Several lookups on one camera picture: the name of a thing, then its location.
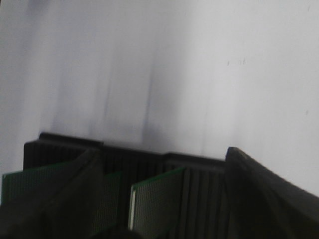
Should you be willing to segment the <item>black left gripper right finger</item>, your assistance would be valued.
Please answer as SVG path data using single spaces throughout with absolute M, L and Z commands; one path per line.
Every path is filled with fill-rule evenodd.
M 236 147 L 227 150 L 225 181 L 239 238 L 319 237 L 319 198 Z

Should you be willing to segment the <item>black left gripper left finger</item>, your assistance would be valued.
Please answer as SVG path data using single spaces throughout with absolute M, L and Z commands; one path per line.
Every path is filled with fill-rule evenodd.
M 88 150 L 0 208 L 2 239 L 88 239 L 102 192 L 100 153 Z

